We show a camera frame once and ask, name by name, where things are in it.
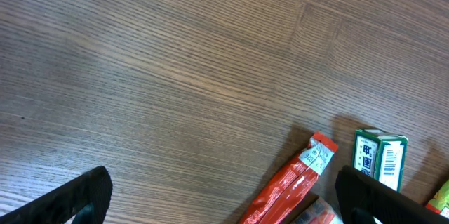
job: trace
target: red package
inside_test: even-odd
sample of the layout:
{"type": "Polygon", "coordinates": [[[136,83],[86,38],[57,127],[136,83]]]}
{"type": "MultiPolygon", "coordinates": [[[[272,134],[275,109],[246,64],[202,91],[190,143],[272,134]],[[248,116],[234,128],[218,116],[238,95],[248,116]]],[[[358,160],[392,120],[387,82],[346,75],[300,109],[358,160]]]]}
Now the red package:
{"type": "Polygon", "coordinates": [[[318,180],[338,146],[316,132],[253,200],[239,224],[280,223],[318,180]]]}

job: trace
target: wooden surface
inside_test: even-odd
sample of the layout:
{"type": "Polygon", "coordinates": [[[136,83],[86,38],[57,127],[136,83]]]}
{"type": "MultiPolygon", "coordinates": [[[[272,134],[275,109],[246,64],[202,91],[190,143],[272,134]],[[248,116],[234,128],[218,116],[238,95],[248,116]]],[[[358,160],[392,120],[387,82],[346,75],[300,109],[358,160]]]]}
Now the wooden surface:
{"type": "Polygon", "coordinates": [[[107,223],[235,223],[320,130],[335,206],[354,129],[449,176],[449,0],[0,0],[0,214],[95,166],[107,223]]]}

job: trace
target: white label on red package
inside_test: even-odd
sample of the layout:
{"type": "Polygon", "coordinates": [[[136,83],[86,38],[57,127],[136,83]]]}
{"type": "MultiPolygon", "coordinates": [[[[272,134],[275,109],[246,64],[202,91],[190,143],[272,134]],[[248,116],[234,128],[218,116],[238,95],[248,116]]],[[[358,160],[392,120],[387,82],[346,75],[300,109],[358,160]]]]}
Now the white label on red package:
{"type": "Polygon", "coordinates": [[[378,144],[363,136],[356,139],[356,157],[354,168],[370,177],[374,176],[374,164],[378,144]]]}
{"type": "Polygon", "coordinates": [[[313,138],[310,139],[310,143],[311,148],[305,150],[300,155],[300,160],[313,171],[317,172],[318,175],[321,175],[334,153],[323,143],[320,143],[313,138]]]}
{"type": "Polygon", "coordinates": [[[401,145],[400,141],[391,141],[389,144],[384,147],[382,153],[379,182],[397,191],[404,145],[401,145]]]}

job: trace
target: green and white box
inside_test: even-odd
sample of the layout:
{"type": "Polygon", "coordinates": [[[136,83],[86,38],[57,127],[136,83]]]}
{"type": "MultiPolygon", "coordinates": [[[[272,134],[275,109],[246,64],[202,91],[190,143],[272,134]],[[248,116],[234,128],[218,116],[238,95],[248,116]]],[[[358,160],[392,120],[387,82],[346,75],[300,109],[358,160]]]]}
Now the green and white box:
{"type": "Polygon", "coordinates": [[[395,191],[401,189],[408,139],[380,129],[357,129],[352,166],[395,191]]]}

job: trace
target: small box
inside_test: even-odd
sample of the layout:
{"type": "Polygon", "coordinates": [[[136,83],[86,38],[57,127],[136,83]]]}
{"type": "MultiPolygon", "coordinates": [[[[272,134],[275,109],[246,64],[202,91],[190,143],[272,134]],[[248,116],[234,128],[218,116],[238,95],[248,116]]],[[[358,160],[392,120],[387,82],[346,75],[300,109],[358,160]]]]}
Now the small box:
{"type": "Polygon", "coordinates": [[[401,189],[408,139],[380,129],[357,129],[352,166],[395,191],[401,189]]]}

